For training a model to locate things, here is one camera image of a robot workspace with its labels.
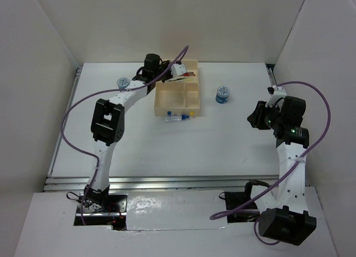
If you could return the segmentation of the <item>green gel pen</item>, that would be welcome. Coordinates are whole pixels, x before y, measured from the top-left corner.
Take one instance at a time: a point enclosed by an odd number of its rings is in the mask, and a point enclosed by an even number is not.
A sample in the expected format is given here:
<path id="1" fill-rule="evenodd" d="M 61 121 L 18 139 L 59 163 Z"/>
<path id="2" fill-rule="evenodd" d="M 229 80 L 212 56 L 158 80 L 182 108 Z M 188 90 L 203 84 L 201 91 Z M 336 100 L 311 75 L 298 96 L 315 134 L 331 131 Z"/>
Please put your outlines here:
<path id="1" fill-rule="evenodd" d="M 184 81 L 186 79 L 187 79 L 187 77 L 174 77 L 174 78 L 166 80 L 165 82 Z"/>

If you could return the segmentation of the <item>yellow gel pen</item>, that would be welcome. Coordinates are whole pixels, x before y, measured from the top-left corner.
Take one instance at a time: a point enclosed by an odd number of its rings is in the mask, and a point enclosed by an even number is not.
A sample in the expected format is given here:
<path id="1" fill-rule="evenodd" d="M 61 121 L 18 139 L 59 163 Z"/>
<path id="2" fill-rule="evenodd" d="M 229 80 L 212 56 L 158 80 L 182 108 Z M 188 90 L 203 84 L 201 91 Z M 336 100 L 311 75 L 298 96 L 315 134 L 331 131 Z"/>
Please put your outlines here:
<path id="1" fill-rule="evenodd" d="M 194 81 L 194 80 L 195 80 L 195 79 L 192 78 L 192 77 L 187 77 L 187 79 L 184 80 L 184 81 L 176 81 L 176 82 L 190 82 L 190 81 Z"/>

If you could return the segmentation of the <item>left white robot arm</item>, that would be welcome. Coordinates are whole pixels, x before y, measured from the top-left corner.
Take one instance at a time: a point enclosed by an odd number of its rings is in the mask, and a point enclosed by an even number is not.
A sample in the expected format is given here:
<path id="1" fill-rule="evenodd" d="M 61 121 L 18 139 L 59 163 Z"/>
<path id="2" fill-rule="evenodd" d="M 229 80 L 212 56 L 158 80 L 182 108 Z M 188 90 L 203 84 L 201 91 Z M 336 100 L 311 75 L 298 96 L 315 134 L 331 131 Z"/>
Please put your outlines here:
<path id="1" fill-rule="evenodd" d="M 84 189 L 86 200 L 98 212 L 110 206 L 109 173 L 113 151 L 125 131 L 125 113 L 140 99 L 155 88 L 154 80 L 171 78 L 172 61 L 163 61 L 154 53 L 146 55 L 144 65 L 129 80 L 121 77 L 117 81 L 119 93 L 108 100 L 99 99 L 95 104 L 91 132 L 95 142 L 93 172 Z"/>

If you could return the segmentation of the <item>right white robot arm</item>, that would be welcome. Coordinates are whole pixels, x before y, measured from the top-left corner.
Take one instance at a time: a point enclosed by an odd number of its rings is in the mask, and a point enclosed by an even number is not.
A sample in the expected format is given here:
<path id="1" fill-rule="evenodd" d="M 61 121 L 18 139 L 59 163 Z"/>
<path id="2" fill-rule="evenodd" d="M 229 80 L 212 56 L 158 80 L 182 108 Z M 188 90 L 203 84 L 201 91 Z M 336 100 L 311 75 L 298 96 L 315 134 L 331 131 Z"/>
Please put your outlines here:
<path id="1" fill-rule="evenodd" d="M 259 236 L 299 246 L 316 229 L 317 220 L 309 214 L 305 197 L 305 152 L 309 131 L 301 126 L 306 109 L 304 100 L 285 96 L 268 104 L 259 101 L 248 122 L 259 130 L 272 130 L 279 158 L 278 192 L 273 195 L 265 183 L 253 183 L 244 192 L 243 202 L 257 207 Z"/>

